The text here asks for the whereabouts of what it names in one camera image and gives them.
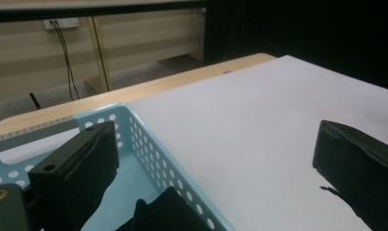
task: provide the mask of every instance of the beige wall panel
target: beige wall panel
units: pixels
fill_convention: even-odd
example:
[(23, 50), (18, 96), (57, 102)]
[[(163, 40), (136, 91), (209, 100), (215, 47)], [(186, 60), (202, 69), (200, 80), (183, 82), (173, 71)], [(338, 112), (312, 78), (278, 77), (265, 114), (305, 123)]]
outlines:
[(200, 10), (99, 16), (110, 72), (199, 50), (203, 18)]
[[(74, 79), (98, 78), (88, 22), (79, 22), (63, 29)], [(65, 56), (55, 31), (42, 21), (0, 23), (0, 100), (64, 84)]]

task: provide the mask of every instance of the white table surface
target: white table surface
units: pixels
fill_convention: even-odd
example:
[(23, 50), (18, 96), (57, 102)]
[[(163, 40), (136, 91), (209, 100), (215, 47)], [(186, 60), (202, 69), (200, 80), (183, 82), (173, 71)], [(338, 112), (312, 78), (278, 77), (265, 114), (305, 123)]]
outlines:
[(323, 119), (388, 144), (388, 90), (286, 56), (131, 105), (237, 230), (370, 230), (312, 159)]

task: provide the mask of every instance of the power cable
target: power cable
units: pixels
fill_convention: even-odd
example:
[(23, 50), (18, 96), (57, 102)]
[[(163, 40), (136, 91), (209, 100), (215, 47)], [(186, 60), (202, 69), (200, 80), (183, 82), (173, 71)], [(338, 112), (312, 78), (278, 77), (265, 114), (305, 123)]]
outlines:
[(62, 33), (61, 27), (60, 27), (57, 20), (51, 20), (50, 22), (53, 24), (53, 27), (55, 28), (55, 31), (59, 36), (59, 40), (61, 41), (61, 45), (62, 45), (62, 48), (63, 48), (64, 53), (65, 53), (65, 63), (66, 63), (66, 69), (67, 69), (67, 82), (68, 82), (68, 90), (70, 92), (71, 101), (73, 101), (73, 95), (71, 92), (71, 85), (73, 85), (73, 88), (74, 88), (74, 91), (76, 92), (77, 98), (80, 99), (79, 92), (77, 91), (76, 85), (74, 84), (74, 77), (73, 77), (73, 72), (71, 70), (70, 61), (68, 59), (68, 52), (67, 52), (67, 46), (65, 43), (64, 34)]

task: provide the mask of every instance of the light blue plastic basket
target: light blue plastic basket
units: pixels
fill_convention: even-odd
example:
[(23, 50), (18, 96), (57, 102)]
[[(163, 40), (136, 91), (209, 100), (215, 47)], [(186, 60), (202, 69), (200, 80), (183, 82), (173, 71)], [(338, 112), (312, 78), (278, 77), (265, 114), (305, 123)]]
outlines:
[[(206, 194), (178, 165), (161, 142), (125, 104), (115, 104), (75, 116), (80, 130), (93, 124), (112, 120), (116, 125), (116, 140), (120, 168), (103, 201), (82, 230), (115, 230), (134, 214), (135, 203), (142, 198), (154, 200), (167, 187), (173, 186), (187, 204), (211, 230), (234, 230)], [(49, 153), (5, 165), (0, 161), (0, 184), (29, 184), (27, 171)]]

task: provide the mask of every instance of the dark background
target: dark background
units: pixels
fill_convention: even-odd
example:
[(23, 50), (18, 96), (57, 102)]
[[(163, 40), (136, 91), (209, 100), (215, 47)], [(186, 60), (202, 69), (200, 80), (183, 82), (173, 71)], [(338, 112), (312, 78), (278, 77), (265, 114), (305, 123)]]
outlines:
[(388, 2), (209, 0), (204, 63), (292, 55), (388, 89)]

